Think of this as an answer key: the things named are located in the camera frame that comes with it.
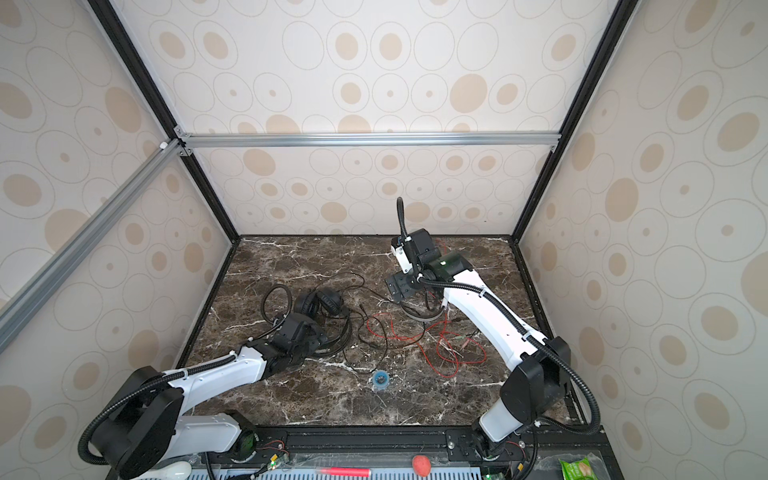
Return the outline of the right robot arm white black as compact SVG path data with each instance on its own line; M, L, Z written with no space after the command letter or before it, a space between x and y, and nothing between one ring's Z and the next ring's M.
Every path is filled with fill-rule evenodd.
M479 271L458 252L443 253L425 229L408 231L404 225L391 240L400 271L387 278L395 301L431 292L446 306L460 310L489 340L504 360L510 375L499 399L473 425L478 453L492 457L513 434L532 429L537 421L569 433L599 432L597 400L571 366L571 350L560 337L548 338L525 323L481 278ZM590 410L585 425L567 426L546 416L570 386L581 391Z

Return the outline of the black headphones blue headband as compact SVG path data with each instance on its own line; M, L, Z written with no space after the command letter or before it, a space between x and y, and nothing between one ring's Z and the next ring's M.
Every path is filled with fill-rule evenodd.
M352 335L351 311L342 294L330 287L318 287L301 293L293 311L314 320L321 328L319 346L314 358L328 358L341 353L349 344ZM335 335L329 335L324 327L333 327L333 321L343 321Z

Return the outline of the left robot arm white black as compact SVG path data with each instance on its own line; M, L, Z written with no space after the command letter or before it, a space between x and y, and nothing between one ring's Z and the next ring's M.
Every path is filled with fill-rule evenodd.
M134 479L157 464L191 454L231 450L244 428L231 414L192 416L190 410L224 392L297 368L327 341L312 318L288 314L269 337L192 367L134 371L85 427L79 458Z

